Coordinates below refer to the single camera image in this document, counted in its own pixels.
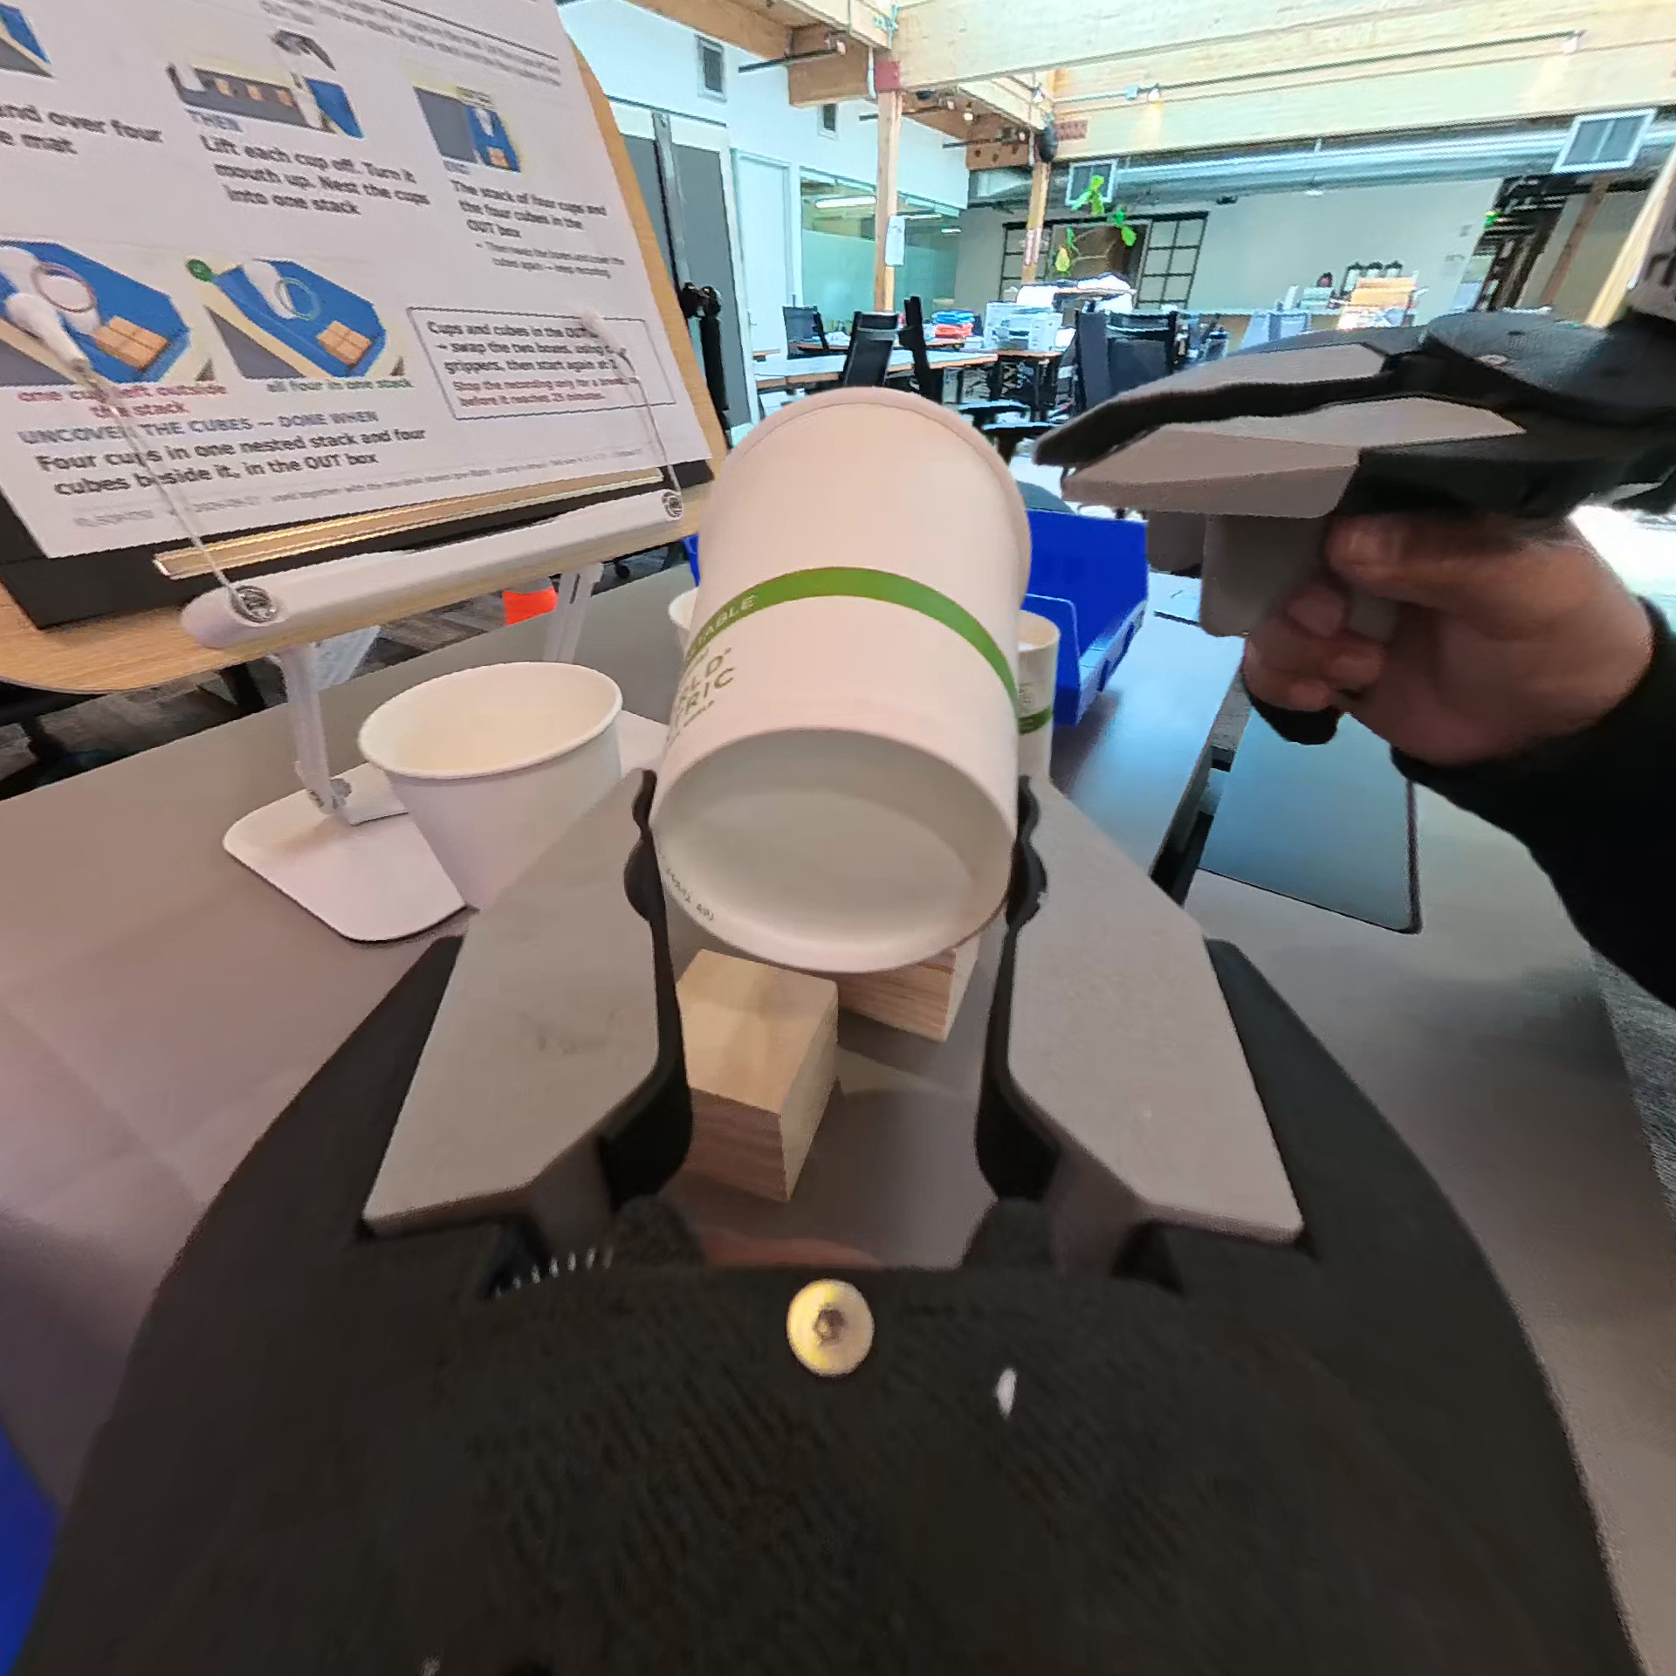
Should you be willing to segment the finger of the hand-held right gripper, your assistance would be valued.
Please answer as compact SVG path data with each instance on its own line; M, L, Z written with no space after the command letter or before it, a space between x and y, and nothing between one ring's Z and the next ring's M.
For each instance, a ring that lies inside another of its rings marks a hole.
M1050 430L1052 468L1480 468L1483 409L1422 336L1302 336L1113 395Z
M1495 413L1427 395L1176 423L1064 472L1061 496L1146 516L1319 519L1366 456L1522 433Z

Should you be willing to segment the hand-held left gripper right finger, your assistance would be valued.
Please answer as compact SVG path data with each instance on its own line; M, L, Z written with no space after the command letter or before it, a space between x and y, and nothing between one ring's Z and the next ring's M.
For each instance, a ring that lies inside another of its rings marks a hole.
M973 1158L1052 1247L1303 1231L1199 926L1050 786L1015 786Z

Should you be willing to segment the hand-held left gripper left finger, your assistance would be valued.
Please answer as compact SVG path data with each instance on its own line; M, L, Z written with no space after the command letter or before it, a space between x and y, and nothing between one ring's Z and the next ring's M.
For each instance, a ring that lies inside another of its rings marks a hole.
M369 1231L521 1221L602 1240L692 1137L675 962L624 776L471 919L362 1207Z

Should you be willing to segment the white cup with green band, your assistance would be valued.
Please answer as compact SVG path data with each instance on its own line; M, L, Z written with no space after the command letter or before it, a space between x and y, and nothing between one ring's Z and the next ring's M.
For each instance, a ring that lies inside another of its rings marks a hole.
M1019 816L1028 514L994 449L886 388L792 402L701 517L647 828L712 940L811 975L980 933Z

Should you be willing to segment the person's right forearm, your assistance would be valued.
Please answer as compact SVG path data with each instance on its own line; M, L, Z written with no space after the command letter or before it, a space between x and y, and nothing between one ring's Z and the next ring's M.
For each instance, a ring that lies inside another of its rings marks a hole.
M1673 1004L1673 639L1640 599L1649 653L1597 723L1511 758L1424 765L1413 784L1513 837L1548 877L1583 942L1663 1006Z

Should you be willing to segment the person's right hand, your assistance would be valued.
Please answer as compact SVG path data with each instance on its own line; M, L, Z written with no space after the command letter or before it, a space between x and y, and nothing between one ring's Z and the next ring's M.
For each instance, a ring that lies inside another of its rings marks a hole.
M1564 521L1338 516L1323 561L1326 577L1246 638L1246 694L1349 716L1420 765L1577 735L1653 660L1647 606Z

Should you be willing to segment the blue plastic bin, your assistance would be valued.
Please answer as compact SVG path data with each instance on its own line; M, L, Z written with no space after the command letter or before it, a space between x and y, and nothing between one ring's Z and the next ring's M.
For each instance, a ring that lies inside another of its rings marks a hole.
M1022 608L1057 627L1054 723L1073 729L1099 699L1146 619L1146 526L1029 507Z
M3 1603L17 1603L20 1610L38 1596L50 1567L57 1526L55 1504L1 1429Z

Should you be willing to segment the wooden cube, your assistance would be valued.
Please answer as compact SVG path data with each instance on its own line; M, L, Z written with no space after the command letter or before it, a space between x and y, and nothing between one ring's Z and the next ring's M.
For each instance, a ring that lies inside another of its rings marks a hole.
M682 1170L788 1203L835 1085L835 983L701 950L677 999L691 1102Z
M944 1043L970 985L977 935L905 968L867 975L835 975L832 983L848 1015L904 1036Z

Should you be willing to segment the green hanging plant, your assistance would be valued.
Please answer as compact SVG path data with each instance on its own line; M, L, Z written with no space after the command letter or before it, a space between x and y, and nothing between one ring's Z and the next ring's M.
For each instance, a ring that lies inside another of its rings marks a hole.
M1110 165L1089 172L1078 196L1066 203L1071 219L1062 226L1054 254L1054 273L1062 282L1125 275L1136 231L1113 198L1111 173Z

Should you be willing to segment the wall air vent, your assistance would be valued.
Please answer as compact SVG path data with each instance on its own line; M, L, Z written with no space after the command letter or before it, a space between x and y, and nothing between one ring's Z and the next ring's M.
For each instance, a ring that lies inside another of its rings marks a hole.
M1623 172L1639 158L1656 117L1654 109L1576 116L1562 138L1550 173Z

